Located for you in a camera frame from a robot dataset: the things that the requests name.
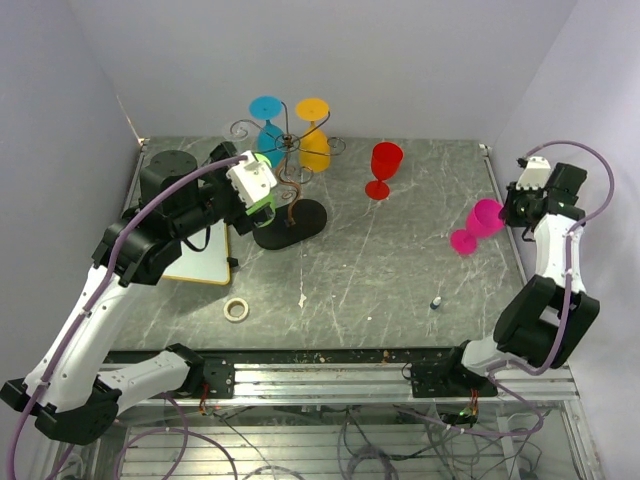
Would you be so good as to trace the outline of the blue plastic wine glass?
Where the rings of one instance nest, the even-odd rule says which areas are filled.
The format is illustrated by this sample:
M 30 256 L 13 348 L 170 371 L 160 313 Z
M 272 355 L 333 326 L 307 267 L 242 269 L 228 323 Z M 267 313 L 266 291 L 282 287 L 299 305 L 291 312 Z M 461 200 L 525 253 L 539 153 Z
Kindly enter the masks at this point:
M 273 168 L 276 168 L 285 156 L 283 130 L 273 123 L 282 112 L 282 102 L 274 96 L 260 96 L 249 105 L 249 113 L 259 121 L 263 121 L 257 136 L 257 151 L 266 156 Z

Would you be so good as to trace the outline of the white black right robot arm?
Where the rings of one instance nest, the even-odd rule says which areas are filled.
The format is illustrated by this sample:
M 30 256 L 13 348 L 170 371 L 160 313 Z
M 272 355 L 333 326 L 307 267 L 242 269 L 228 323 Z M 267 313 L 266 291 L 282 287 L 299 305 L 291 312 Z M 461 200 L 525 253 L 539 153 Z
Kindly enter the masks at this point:
M 465 394 L 477 377 L 507 366 L 540 375 L 565 364 L 600 312 L 580 273 L 580 242 L 587 219 L 578 207 L 585 170 L 550 165 L 540 156 L 520 160 L 523 171 L 507 187 L 500 220 L 533 235 L 532 277 L 500 315 L 492 335 L 467 341 L 460 360 L 440 373 L 450 394 Z

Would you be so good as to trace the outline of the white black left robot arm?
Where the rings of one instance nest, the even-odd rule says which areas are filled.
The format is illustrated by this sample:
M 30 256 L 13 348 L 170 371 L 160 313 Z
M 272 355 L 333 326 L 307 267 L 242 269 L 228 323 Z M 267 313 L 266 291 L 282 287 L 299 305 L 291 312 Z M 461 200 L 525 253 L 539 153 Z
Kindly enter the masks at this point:
M 136 298 L 159 282 L 191 237 L 222 223 L 240 234 L 267 225 L 276 184 L 266 156 L 228 142 L 204 164 L 180 150 L 154 155 L 140 171 L 137 205 L 105 230 L 54 343 L 27 376 L 2 386 L 2 400 L 33 417 L 47 438 L 87 445 L 144 400 L 165 392 L 196 395 L 205 362 L 180 344 L 109 374 L 101 365 Z

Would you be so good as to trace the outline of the orange plastic wine glass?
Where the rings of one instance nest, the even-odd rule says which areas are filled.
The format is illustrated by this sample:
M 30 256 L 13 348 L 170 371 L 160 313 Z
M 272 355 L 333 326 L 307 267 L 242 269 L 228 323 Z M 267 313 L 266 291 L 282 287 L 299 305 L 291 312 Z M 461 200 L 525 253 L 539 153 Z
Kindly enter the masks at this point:
M 313 173 L 325 171 L 330 166 L 331 154 L 327 136 L 320 126 L 330 115 L 329 105 L 320 98 L 306 98 L 296 105 L 296 115 L 309 123 L 300 137 L 299 161 Z

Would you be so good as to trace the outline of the clear wine glass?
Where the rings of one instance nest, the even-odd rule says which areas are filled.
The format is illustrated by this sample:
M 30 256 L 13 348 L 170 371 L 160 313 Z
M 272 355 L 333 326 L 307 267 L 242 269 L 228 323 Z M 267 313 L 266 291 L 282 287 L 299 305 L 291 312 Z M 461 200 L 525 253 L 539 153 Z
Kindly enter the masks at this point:
M 237 149 L 248 149 L 253 144 L 254 137 L 251 126 L 244 120 L 236 120 L 225 123 L 221 128 L 221 136 L 225 141 L 232 143 Z

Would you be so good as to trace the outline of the green plastic wine glass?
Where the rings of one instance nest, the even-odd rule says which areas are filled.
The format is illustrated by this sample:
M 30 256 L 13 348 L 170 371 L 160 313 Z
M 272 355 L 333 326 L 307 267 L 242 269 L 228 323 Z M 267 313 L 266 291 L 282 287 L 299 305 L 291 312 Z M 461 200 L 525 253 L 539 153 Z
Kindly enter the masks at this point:
M 272 164 L 269 158 L 260 153 L 254 153 L 254 156 L 259 162 L 264 164 L 271 172 L 272 176 L 274 176 L 272 171 Z M 273 194 L 271 193 L 271 188 L 275 187 L 270 187 L 268 195 L 246 212 L 255 228 L 264 228 L 268 226 L 275 218 L 275 200 Z

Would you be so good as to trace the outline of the pink plastic wine glass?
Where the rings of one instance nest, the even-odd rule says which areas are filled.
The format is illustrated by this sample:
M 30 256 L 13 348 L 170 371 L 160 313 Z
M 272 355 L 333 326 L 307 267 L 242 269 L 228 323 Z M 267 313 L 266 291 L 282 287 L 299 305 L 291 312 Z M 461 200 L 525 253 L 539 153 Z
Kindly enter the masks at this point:
M 466 256 L 475 252 L 480 239 L 498 233 L 505 223 L 500 217 L 502 204 L 494 199 L 481 199 L 470 210 L 465 227 L 454 231 L 450 236 L 450 245 L 459 255 Z

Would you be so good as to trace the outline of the red plastic wine glass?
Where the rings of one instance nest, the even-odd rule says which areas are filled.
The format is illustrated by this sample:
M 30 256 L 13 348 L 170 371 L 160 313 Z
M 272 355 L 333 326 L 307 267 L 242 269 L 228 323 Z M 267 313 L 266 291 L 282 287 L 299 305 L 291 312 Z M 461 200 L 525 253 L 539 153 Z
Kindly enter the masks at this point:
M 397 173 L 403 158 L 403 150 L 395 143 L 381 142 L 373 148 L 371 170 L 375 179 L 365 186 L 370 199 L 380 201 L 389 196 L 387 181 Z

